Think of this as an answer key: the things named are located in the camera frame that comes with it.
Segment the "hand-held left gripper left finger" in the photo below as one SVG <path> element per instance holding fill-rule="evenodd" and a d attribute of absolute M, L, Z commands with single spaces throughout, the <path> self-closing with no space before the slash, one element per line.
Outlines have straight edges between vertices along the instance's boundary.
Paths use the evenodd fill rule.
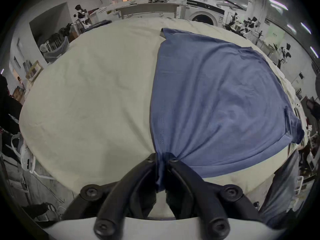
<path fill-rule="evenodd" d="M 157 155 L 136 165 L 118 182 L 84 186 L 62 221 L 96 217 L 93 232 L 99 239 L 115 239 L 125 217 L 147 219 L 157 201 Z"/>

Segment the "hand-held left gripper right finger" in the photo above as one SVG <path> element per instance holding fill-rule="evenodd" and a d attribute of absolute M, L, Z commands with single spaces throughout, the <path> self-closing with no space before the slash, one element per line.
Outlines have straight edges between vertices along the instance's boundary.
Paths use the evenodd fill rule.
<path fill-rule="evenodd" d="M 229 218 L 262 222 L 239 186 L 206 182 L 173 154 L 165 154 L 165 190 L 175 218 L 199 217 L 206 239 L 225 239 L 231 231 Z"/>

